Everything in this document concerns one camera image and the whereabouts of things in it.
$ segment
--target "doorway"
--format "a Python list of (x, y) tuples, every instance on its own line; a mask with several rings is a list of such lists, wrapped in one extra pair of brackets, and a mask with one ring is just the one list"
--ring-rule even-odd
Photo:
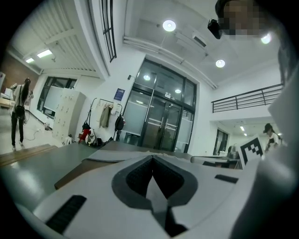
[(146, 116), (139, 146), (173, 151), (182, 107), (153, 97)]

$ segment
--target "white shirt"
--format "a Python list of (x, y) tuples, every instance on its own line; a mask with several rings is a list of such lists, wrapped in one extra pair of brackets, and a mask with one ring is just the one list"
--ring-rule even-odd
[(275, 144), (280, 144), (280, 140), (278, 138), (278, 135), (275, 133), (272, 133), (271, 137), (269, 137), (268, 141), (267, 141), (267, 146), (270, 145), (269, 147), (269, 151), (274, 149)]
[(33, 95), (31, 95), (30, 92), (28, 92), (28, 95), (27, 95), (27, 98), (25, 100), (25, 102), (22, 101), (22, 93), (23, 93), (23, 90), (24, 90), (24, 85), (18, 85), (17, 88), (14, 90), (14, 96), (15, 96), (15, 99), (14, 99), (14, 102), (15, 102), (15, 106), (17, 105), (25, 105), (26, 103), (29, 103), (30, 100), (33, 98)]

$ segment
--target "locker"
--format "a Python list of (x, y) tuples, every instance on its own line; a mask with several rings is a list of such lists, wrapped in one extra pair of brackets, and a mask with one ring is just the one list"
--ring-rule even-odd
[(71, 134), (76, 140), (78, 120), (86, 96), (81, 92), (64, 88), (59, 97), (60, 102), (55, 112), (52, 136), (63, 142)]

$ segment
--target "fluorescent light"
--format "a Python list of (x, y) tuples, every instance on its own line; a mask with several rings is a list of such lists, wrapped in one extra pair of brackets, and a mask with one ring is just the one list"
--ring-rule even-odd
[(266, 36), (261, 38), (261, 41), (264, 44), (268, 44), (269, 42), (271, 42), (271, 39), (272, 39), (271, 35), (270, 35), (270, 33), (268, 33)]
[(150, 77), (149, 77), (148, 75), (145, 75), (145, 76), (143, 77), (143, 79), (145, 79), (145, 80), (150, 80)]
[(34, 60), (32, 58), (29, 58), (28, 60), (26, 60), (27, 63), (33, 62)]
[(176, 24), (174, 21), (172, 20), (166, 20), (164, 23), (163, 23), (163, 28), (165, 31), (167, 32), (173, 32), (175, 29), (176, 29)]
[(216, 61), (216, 66), (218, 68), (222, 68), (223, 66), (225, 66), (225, 61), (223, 61), (223, 60)]
[(48, 50), (45, 50), (45, 51), (41, 52), (40, 54), (37, 54), (37, 56), (39, 58), (42, 58), (44, 56), (51, 55), (51, 54), (52, 54), (52, 52), (48, 49)]

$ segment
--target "blue sign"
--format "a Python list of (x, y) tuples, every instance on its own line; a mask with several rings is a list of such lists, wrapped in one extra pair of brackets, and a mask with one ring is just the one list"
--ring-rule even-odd
[(116, 93), (115, 93), (114, 99), (121, 101), (122, 98), (123, 98), (124, 93), (125, 93), (125, 90), (122, 90), (122, 89), (118, 88)]

